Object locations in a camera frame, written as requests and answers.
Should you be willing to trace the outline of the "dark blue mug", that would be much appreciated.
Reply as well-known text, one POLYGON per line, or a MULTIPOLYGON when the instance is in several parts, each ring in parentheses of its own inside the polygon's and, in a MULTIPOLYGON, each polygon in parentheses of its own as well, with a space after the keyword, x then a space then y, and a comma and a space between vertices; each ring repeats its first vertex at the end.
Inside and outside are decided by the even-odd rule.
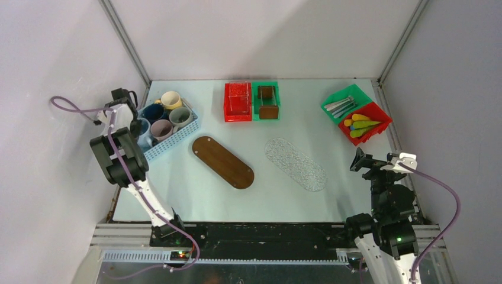
POLYGON ((161 104, 151 104, 141 111, 141 116, 148 120, 149 123, 154 124, 159 120, 167 120, 168 114, 161 104))

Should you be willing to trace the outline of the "cream yellow mug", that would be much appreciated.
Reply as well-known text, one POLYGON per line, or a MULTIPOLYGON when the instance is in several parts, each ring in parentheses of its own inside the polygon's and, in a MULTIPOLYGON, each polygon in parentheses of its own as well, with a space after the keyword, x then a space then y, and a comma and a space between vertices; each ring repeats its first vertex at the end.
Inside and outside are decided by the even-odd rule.
POLYGON ((161 105, 165 110, 174 110, 182 107, 182 97, 176 91, 167 91, 159 99, 155 100, 154 104, 161 105))

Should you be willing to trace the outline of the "mauve pink mug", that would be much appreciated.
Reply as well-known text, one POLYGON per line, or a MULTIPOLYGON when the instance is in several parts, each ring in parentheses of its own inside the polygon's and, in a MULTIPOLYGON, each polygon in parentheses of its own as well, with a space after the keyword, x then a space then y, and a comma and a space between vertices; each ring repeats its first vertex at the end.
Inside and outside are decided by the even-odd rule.
POLYGON ((157 140, 157 142, 161 142, 173 134, 173 129, 174 126, 169 120, 159 120, 152 124, 150 131, 152 137, 157 140))

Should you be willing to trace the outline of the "light blue mug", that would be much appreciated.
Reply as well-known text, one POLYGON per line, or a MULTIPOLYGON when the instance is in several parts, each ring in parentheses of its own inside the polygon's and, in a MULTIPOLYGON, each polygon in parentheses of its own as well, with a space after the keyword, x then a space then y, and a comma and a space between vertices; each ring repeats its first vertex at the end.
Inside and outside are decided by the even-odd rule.
POLYGON ((145 118, 138 118, 140 123, 140 133, 137 139, 137 144, 143 152, 146 152, 152 148, 153 140, 151 134, 151 124, 145 118))

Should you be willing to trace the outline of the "grey mug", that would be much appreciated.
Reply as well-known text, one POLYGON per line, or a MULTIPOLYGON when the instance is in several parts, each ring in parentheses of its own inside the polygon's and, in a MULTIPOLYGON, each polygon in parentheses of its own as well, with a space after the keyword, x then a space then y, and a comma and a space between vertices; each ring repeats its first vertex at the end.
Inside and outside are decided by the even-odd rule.
POLYGON ((190 124, 194 120, 194 116, 189 108, 182 106, 171 111, 169 120, 175 133, 190 124))

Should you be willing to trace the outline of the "brown ended acrylic rack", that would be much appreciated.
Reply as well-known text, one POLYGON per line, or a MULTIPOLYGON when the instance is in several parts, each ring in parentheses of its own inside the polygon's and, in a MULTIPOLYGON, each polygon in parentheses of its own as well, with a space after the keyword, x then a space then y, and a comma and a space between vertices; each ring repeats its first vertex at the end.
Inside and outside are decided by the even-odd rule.
POLYGON ((279 106, 276 101, 276 88, 274 86, 258 86, 259 119, 277 120, 279 106))

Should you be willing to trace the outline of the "clear acrylic holder rack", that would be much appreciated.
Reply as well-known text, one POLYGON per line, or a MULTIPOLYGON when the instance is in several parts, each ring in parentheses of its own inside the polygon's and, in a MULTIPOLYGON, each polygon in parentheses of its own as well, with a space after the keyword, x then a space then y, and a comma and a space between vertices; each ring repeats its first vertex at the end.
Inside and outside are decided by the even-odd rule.
POLYGON ((229 109, 231 115, 247 115, 250 112, 250 82, 229 83, 229 109))

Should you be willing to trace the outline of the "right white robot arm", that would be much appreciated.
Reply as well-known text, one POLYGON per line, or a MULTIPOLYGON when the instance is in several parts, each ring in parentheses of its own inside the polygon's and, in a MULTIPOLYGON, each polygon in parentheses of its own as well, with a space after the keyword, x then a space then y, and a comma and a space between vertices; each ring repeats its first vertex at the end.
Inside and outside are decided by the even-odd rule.
POLYGON ((371 211, 345 221, 344 238, 362 254, 360 268, 366 267, 374 283, 420 283, 413 264, 419 245, 411 217, 415 214, 415 194, 399 183, 417 167, 416 155, 389 153, 377 160, 356 149, 350 170, 368 171, 362 178, 371 183, 371 211))

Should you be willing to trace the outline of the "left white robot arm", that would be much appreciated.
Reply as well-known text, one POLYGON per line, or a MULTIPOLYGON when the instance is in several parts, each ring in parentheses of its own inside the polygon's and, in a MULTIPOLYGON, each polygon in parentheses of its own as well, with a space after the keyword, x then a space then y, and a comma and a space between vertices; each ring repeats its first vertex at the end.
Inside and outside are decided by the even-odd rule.
POLYGON ((181 246, 188 242, 187 230, 175 211, 165 205, 147 178, 149 164, 137 144, 141 122, 137 95, 123 88, 111 92, 112 101, 98 112, 102 134, 90 140, 91 150, 107 181, 135 197, 147 212, 151 225, 151 246, 181 246))

